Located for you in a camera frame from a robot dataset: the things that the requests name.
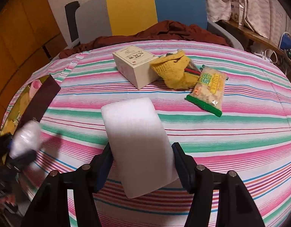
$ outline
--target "chair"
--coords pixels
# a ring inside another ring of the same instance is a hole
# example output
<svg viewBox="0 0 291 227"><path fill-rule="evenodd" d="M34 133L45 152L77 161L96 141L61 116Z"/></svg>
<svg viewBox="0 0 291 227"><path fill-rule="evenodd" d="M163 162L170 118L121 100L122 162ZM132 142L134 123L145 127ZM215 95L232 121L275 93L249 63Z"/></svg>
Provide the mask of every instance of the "chair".
<svg viewBox="0 0 291 227"><path fill-rule="evenodd" d="M169 19L196 24L243 50L236 38L207 20L205 0L90 0L76 10L75 17L82 44L99 36L134 35Z"/></svg>
<svg viewBox="0 0 291 227"><path fill-rule="evenodd" d="M70 2L65 5L66 18L67 18L67 23L69 27L71 42L74 42L78 38L75 12L79 7L80 7L80 4L78 1Z"/></svg>

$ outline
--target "striped bedsheet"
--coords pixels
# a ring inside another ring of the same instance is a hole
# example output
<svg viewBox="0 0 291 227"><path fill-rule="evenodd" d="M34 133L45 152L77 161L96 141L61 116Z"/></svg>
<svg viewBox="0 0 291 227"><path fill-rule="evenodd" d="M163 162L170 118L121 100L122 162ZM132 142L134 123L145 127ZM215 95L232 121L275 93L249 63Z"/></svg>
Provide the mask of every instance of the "striped bedsheet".
<svg viewBox="0 0 291 227"><path fill-rule="evenodd" d="M137 90L116 69L112 52L136 45L156 55L183 49L198 67L223 71L223 115L218 118L184 100L189 91L156 81ZM73 171L100 154L108 142L100 108L148 96L169 136L197 163L244 181L269 227L279 226L291 210L291 84L274 65L252 54L220 45L186 41L146 41L104 47L51 62L27 81L51 74L61 86L44 114L37 160L25 171L22 187L32 199L48 172ZM5 117L21 88L14 96ZM77 226L73 192L69 213ZM127 199L113 164L96 195L102 226L183 226L193 195L177 180L136 199ZM209 226L215 226L218 191Z"/></svg>

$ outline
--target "clear plastic wrap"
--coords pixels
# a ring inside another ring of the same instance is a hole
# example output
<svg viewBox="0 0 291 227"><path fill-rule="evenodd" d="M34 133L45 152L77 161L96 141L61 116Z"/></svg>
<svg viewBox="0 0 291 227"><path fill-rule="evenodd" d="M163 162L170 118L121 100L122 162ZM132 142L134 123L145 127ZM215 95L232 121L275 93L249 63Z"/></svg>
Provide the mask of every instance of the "clear plastic wrap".
<svg viewBox="0 0 291 227"><path fill-rule="evenodd" d="M9 156L14 159L30 149L40 150L40 133L41 126L39 122L34 120L27 122L15 133Z"/></svg>
<svg viewBox="0 0 291 227"><path fill-rule="evenodd" d="M226 79L227 75L224 72L203 66L199 81L186 99L220 117Z"/></svg>

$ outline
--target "brown blanket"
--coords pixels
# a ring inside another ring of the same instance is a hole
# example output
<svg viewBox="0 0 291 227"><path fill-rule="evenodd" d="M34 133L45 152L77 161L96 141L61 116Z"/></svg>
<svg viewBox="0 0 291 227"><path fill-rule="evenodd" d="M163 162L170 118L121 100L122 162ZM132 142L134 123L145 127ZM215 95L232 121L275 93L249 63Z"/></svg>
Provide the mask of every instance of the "brown blanket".
<svg viewBox="0 0 291 227"><path fill-rule="evenodd" d="M63 59L76 53L109 45L146 40L185 40L229 46L223 37L216 36L197 25L186 26L176 21L165 20L132 36L98 37L87 44L61 51L59 57Z"/></svg>

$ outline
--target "snack bag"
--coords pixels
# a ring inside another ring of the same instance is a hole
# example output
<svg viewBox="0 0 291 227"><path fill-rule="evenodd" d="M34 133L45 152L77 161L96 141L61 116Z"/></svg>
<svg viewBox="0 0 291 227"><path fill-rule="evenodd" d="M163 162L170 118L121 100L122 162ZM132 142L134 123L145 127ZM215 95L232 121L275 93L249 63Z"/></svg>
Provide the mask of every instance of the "snack bag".
<svg viewBox="0 0 291 227"><path fill-rule="evenodd" d="M199 81L186 100L220 117L226 79L227 76L224 72L203 66Z"/></svg>

